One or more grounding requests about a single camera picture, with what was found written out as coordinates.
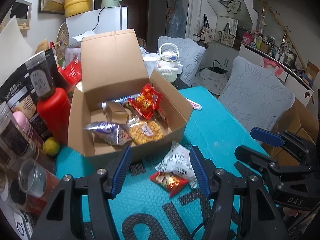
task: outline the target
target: open cardboard box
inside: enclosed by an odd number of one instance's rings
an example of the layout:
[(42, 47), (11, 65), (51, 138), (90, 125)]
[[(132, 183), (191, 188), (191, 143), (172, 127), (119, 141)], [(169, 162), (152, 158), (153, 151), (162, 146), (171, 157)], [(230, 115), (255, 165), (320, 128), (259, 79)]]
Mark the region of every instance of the open cardboard box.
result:
[(132, 162), (169, 149), (173, 140), (180, 142), (192, 113), (191, 104), (162, 76), (154, 71), (148, 77), (134, 30), (102, 33), (82, 40), (83, 92), (75, 90), (69, 119), (68, 146), (78, 151), (97, 168), (105, 165), (121, 150), (95, 138), (84, 129), (95, 121), (106, 121), (98, 105), (140, 93), (150, 83), (162, 93), (160, 107), (168, 127), (162, 139), (135, 146)]
[[(315, 143), (318, 136), (319, 122), (312, 113), (296, 99), (293, 106), (280, 117), (271, 132), (282, 133), (285, 130)], [(277, 159), (280, 165), (299, 165), (298, 161), (281, 147), (274, 148), (265, 143), (261, 146), (272, 158)]]

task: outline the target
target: wooden door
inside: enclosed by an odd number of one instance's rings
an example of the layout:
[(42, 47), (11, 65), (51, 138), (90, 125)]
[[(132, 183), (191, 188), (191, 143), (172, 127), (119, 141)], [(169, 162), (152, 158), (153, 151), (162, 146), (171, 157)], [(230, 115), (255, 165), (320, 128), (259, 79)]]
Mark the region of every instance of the wooden door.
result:
[(123, 0), (120, 4), (128, 7), (128, 29), (134, 29), (137, 37), (147, 41), (149, 0)]

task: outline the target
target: lemon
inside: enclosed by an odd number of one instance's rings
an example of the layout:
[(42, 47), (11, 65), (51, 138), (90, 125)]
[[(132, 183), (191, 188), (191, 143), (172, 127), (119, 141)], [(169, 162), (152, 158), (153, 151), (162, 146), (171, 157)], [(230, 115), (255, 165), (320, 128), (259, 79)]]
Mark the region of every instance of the lemon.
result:
[(60, 144), (54, 137), (48, 138), (44, 143), (44, 152), (49, 156), (55, 156), (60, 151)]

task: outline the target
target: teal tablecloth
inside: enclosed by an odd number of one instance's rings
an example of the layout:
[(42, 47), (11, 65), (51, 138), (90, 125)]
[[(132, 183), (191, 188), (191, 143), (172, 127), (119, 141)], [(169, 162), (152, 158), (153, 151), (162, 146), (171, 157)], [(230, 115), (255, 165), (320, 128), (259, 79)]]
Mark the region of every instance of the teal tablecloth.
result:
[[(236, 147), (246, 145), (266, 154), (261, 146), (251, 138), (247, 130), (205, 88), (196, 87), (180, 90), (180, 92), (203, 107), (201, 111), (193, 111), (181, 144), (197, 145), (205, 158), (213, 160), (217, 167), (236, 176), (241, 176), (234, 166), (237, 161), (234, 155)], [(116, 199), (109, 201), (121, 239), (125, 239), (122, 226), (125, 228), (132, 221), (137, 224), (133, 229), (137, 239), (148, 239), (150, 230), (140, 222), (146, 218), (155, 218), (168, 239), (178, 240), (181, 234), (191, 234), (203, 221), (202, 213), (208, 212), (208, 208), (204, 211), (204, 206), (208, 206), (208, 202), (201, 196), (199, 198), (199, 190), (191, 193), (189, 187), (185, 187), (178, 195), (169, 198), (166, 191), (149, 180), (150, 175), (156, 171), (155, 164), (160, 161), (161, 157), (153, 159), (152, 162), (144, 160), (143, 165), (146, 172), (137, 176), (128, 174), (121, 193)], [(78, 178), (88, 176), (92, 172), (94, 168), (79, 153), (68, 147), (61, 150), (57, 158), (59, 178), (65, 174), (72, 174)], [(83, 197), (83, 200), (83, 215), (86, 222), (90, 221), (87, 197)], [(238, 196), (235, 196), (234, 207), (239, 212)], [(175, 216), (180, 221), (180, 230), (176, 228), (177, 232), (174, 229), (175, 225), (170, 223), (169, 217), (171, 216)], [(231, 223), (231, 229), (236, 232), (234, 222)], [(203, 232), (202, 228), (196, 233), (195, 239), (201, 239)]]

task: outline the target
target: chair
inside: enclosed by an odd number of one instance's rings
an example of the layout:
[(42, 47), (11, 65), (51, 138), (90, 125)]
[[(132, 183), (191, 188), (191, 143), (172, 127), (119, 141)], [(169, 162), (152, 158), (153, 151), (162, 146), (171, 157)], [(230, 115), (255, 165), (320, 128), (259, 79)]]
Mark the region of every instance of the chair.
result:
[(191, 87), (193, 78), (204, 56), (205, 48), (199, 46), (191, 39), (175, 39), (167, 36), (161, 36), (158, 39), (158, 51), (162, 44), (173, 43), (179, 49), (179, 60), (182, 64), (182, 73), (180, 79)]
[(271, 131), (295, 96), (268, 69), (243, 57), (233, 61), (232, 73), (219, 101), (250, 132), (253, 127)]

